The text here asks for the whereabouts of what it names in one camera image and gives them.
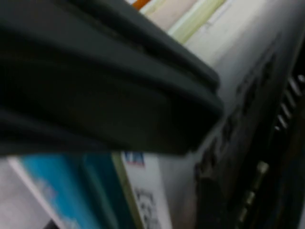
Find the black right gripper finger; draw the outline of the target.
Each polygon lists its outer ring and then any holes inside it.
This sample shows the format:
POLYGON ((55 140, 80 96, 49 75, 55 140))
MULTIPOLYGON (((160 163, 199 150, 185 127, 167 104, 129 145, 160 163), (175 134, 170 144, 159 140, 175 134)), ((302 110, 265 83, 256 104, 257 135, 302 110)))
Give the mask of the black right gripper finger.
POLYGON ((197 229, 234 229, 240 203, 230 203, 224 197, 219 184, 208 177, 200 177, 196 183, 197 229))

